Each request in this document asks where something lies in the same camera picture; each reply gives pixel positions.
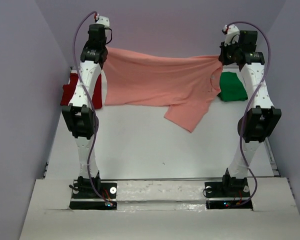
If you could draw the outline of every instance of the red wire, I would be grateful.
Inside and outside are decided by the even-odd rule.
[[[241,191],[239,191],[239,194],[240,194],[240,201],[239,201],[239,204],[242,202],[242,194],[241,194]]]
[[[108,196],[108,200],[110,201],[110,196],[109,196],[109,193],[108,193],[108,191],[107,191],[107,189],[105,189],[105,193],[106,193],[106,195]]]

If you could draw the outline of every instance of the red cloth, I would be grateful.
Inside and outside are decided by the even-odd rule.
[[[75,93],[78,79],[79,79],[78,74],[70,73],[70,83],[63,85],[63,87],[62,87],[63,95],[62,95],[62,99],[60,102],[61,106],[67,106],[69,104],[72,96]],[[95,86],[94,86],[92,102],[93,102],[94,109],[102,108],[101,74],[98,76]]]

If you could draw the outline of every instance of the white panel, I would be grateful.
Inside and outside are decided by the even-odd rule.
[[[102,98],[107,83],[102,80]],[[238,120],[247,101],[222,102],[218,97],[193,133],[164,118],[167,107],[103,106],[97,111],[99,130],[94,146],[104,179],[162,179],[221,177],[239,142]],[[262,144],[251,164],[256,176],[273,176]],[[77,146],[60,118],[47,179],[77,178]]]
[[[68,181],[36,182],[20,240],[300,240],[300,216],[284,178],[260,179],[255,211],[150,202],[111,211],[58,209],[60,199],[69,201],[68,191],[64,191]],[[151,193],[144,195],[145,199],[151,197]]]

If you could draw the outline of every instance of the pink t-shirt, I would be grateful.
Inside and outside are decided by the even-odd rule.
[[[169,106],[164,117],[192,132],[220,93],[218,56],[157,57],[108,48],[105,105]]]

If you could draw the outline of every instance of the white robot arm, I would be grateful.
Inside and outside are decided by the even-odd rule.
[[[93,148],[94,126],[98,130],[99,120],[94,118],[92,106],[88,96],[84,91],[87,89],[89,96],[92,98],[96,81],[102,73],[103,64],[107,59],[107,32],[110,27],[110,21],[107,17],[98,16],[95,24],[89,26],[89,39],[83,47],[80,56],[80,73],[83,83],[77,82],[75,92],[68,104],[62,107],[62,115],[68,127],[72,132],[78,148],[80,172],[75,188],[86,190],[91,188],[89,180],[87,159],[91,148]],[[99,191],[101,180],[99,169],[96,164],[95,151],[91,152],[89,161],[90,175],[93,177],[95,188]]]
[[[225,26],[222,30],[225,41],[221,43],[219,60],[222,65],[237,64],[243,78],[243,85],[251,102],[246,114],[242,133],[242,150],[240,143],[233,161],[226,169],[222,182],[207,182],[207,198],[233,198],[238,192],[246,192],[248,188],[248,167],[255,152],[265,139],[270,136],[280,117],[281,110],[274,107],[268,93],[266,82],[260,84],[265,70],[265,60],[262,52],[256,52],[257,31],[239,30],[235,25]],[[238,134],[241,133],[243,117],[238,122]]]

